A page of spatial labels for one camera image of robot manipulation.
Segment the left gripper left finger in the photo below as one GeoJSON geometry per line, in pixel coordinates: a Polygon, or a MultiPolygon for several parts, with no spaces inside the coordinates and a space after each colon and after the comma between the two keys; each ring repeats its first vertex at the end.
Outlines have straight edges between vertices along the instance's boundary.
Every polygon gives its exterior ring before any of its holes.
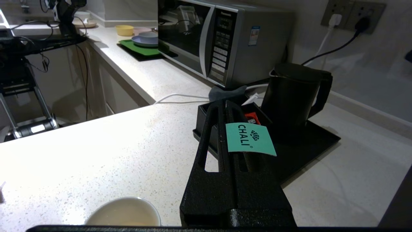
{"type": "Polygon", "coordinates": [[[232,175],[227,158],[218,161],[219,171],[205,170],[211,131],[217,125],[218,151],[227,150],[225,137],[225,106],[222,100],[213,102],[207,111],[193,167],[180,204],[183,227],[230,227],[229,212],[234,206],[232,175]]]}

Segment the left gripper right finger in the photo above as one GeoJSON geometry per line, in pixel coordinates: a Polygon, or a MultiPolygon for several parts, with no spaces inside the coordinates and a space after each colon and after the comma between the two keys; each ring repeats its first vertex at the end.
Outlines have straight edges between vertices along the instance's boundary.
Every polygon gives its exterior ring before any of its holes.
{"type": "Polygon", "coordinates": [[[247,123],[241,107],[225,102],[226,137],[240,209],[291,210],[269,163],[276,151],[265,126],[247,123]]]}

